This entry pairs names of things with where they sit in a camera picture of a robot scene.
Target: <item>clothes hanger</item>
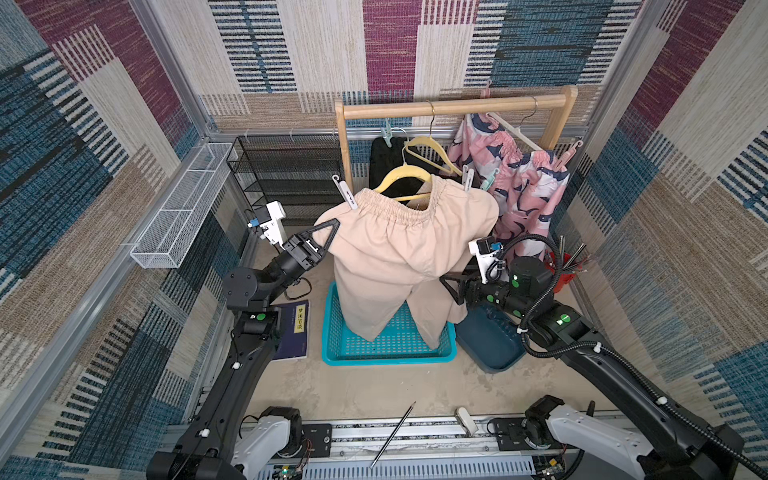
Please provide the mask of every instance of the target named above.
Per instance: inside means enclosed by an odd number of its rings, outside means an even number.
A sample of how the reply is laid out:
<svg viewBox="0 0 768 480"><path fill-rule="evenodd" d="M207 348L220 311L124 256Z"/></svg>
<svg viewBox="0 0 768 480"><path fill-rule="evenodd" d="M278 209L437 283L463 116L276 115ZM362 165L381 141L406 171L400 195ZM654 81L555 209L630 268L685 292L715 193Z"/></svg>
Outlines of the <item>clothes hanger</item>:
<svg viewBox="0 0 768 480"><path fill-rule="evenodd" d="M423 168L417 167L415 165L401 165L400 167L393 168L384 177L384 180L382 180L382 183L378 187L374 188L373 191L375 191L378 194L382 194L384 193L384 190L389 188L396 181L400 180L401 178L408 178L408 177L418 178L419 180L423 180L424 182L430 182L430 183L432 182L432 175L430 175L427 170L424 170ZM393 200L398 202L403 202L406 200L419 200L427 197L429 197L429 193L406 195L404 197L393 198Z"/></svg>
<svg viewBox="0 0 768 480"><path fill-rule="evenodd" d="M443 148L437 141L432 138L432 124L435 123L435 105L432 104L431 101L427 100L429 105L432 107L432 121L429 122L429 136L428 137L416 137L413 140L406 141L405 145L402 147L402 161L405 163L406 161L406 151L411 154L412 156L418 158L419 160L432 165L433 167L437 168L438 170L445 172L449 175L457 174L461 175L462 171L459 170L458 167L456 167L451 161L448 159L448 154L445 152L445 148ZM435 162L424 158L422 155L417 154L414 151L411 151L409 147L413 147L416 145L422 145L424 147L429 147L433 149L435 152L437 152L437 155L440 156L443 163L445 165L438 165Z"/></svg>
<svg viewBox="0 0 768 480"><path fill-rule="evenodd" d="M543 149L542 149L541 147L539 147L539 146L536 144L536 142L534 142L534 141L533 141L533 140L531 140L530 138L526 137L526 136L525 136L525 135L524 135L524 134L523 134L523 133L520 131L520 127L522 127L522 125L523 125L523 121L524 121L526 118L529 118L529 117L533 117L534 115L536 115L536 112L538 111L538 99L537 99L536 97L532 96L532 95L529 95L529 96L530 96L531 98L533 98L534 102L536 102L536 106L535 106L535 109L533 110L533 113L532 113L532 114L530 114L530 115L526 115L525 117L523 117L523 118L522 118L522 120L520 120L520 125L518 125L517 127L512 127L512 126L509 124L509 122L507 122L505 119L501 118L501 117L500 117L498 114L496 114L496 113L493 113L493 112L491 112L491 113L489 113L489 114L488 114L488 116L489 116L489 117L491 117L491 118L493 118L494 120L496 120L496 121L497 121L497 122L498 122L498 123L499 123L499 124L500 124L502 127L504 127L505 129L507 129L507 131L509 131L509 133L513 134L514 136L516 136L517 138L519 138L520 140L522 140L522 141L523 141L523 143L525 143L526 145L528 145L528 146L529 146L530 148L532 148L534 151L541 151L541 150L543 150Z"/></svg>

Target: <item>black garment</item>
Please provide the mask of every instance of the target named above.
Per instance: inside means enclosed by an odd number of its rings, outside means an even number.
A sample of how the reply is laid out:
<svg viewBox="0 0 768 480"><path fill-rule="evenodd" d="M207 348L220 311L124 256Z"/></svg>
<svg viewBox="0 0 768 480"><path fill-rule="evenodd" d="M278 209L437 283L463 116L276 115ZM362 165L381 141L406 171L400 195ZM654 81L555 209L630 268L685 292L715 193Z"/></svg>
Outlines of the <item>black garment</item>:
<svg viewBox="0 0 768 480"><path fill-rule="evenodd" d="M404 137L392 137L392 146L387 147L383 138L376 138L371 144L371 164L368 169L369 188L376 188L386 175L396 167L402 166L402 146ZM427 170L430 174L440 174L440 170L406 152L406 163ZM389 198L415 195L423 182L418 178L401 178L387 188L383 195Z"/></svg>

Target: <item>white object on floor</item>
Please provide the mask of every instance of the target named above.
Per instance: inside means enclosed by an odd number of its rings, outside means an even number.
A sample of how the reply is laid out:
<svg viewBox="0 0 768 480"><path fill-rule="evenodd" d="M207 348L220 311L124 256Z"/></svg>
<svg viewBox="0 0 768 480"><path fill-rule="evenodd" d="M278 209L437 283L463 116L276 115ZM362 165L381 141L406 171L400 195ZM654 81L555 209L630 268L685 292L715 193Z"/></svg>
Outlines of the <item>white object on floor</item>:
<svg viewBox="0 0 768 480"><path fill-rule="evenodd" d="M478 431L478 426L475 423L475 420L472 420L472 416L469 415L466 408L458 407L456 409L456 419L462 424L462 427L464 427L467 436L475 436L475 433Z"/></svg>

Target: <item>clothes clip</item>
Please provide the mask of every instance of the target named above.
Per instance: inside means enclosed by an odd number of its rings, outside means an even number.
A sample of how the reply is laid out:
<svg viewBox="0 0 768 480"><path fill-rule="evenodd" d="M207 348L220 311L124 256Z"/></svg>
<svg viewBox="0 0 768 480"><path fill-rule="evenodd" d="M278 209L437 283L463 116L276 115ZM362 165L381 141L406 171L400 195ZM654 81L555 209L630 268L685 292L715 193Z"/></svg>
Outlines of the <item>clothes clip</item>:
<svg viewBox="0 0 768 480"><path fill-rule="evenodd" d="M464 191L469 192L469 189L472 188L472 180L475 178L475 169L469 168L468 165L465 165L462 167L462 185L464 186Z"/></svg>
<svg viewBox="0 0 768 480"><path fill-rule="evenodd" d="M480 190L485 190L487 192L488 189L491 188L491 185L493 185L493 181L496 180L496 174L498 174L498 168L494 168L491 174L483 180L482 185L480 185Z"/></svg>
<svg viewBox="0 0 768 480"><path fill-rule="evenodd" d="M382 127L382 137L386 142L386 146L392 148L392 125L389 124L389 119L385 118L386 126Z"/></svg>
<svg viewBox="0 0 768 480"><path fill-rule="evenodd" d="M352 191L349 189L349 186L346 184L346 182L344 180L339 180L339 175L331 175L331 180L333 180L333 183L336 184L336 188L339 189L339 193L342 197L344 197L344 201L347 202L352 210L357 210L357 202L355 201L355 196L352 195Z"/></svg>

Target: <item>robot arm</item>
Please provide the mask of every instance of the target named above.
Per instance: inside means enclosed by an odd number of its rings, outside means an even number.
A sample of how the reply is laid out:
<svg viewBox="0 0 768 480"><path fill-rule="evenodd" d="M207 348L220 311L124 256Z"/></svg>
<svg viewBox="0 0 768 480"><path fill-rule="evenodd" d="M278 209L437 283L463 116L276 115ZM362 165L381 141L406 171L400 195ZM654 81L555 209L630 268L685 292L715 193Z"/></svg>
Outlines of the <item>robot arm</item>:
<svg viewBox="0 0 768 480"><path fill-rule="evenodd" d="M325 245L317 245L312 232L328 227L332 231ZM269 228L282 235L279 219ZM338 229L339 221L333 219L304 230L280 241L283 252L263 270L238 267L227 274L227 308L239 312L229 355L174 450L154 454L147 480L245 480L251 478L245 476L248 471L257 472L275 452L292 455L301 448L296 409L271 407L248 437L238 442L237 434L256 384L280 344L280 307L270 305L325 257Z"/></svg>
<svg viewBox="0 0 768 480"><path fill-rule="evenodd" d="M536 237L551 243L545 237ZM519 237L515 242L526 238L529 236ZM499 259L505 251L499 250ZM498 310L514 316L524 313L524 318L532 319L521 322L518 333L523 335L524 346L528 346L530 337L546 352L535 352L530 347L528 352L543 358L559 358L579 372L643 435L615 431L582 415L574 420L575 410L562 405L559 399L546 409L538 409L534 418L529 419L526 412L529 425L539 425L551 438L594 453L636 478L733 478L737 462L745 463L753 472L762 472L761 478L768 478L768 473L754 464L748 465L748 460L745 462L740 455L743 439L731 427L713 427L669 396L652 396L649 388L660 390L650 380L616 354L611 344L578 312L554 301L553 274L538 258L515 258L507 271L514 282L483 283L479 273L448 275L441 281L459 304L490 302ZM448 282L456 282L457 287Z"/></svg>

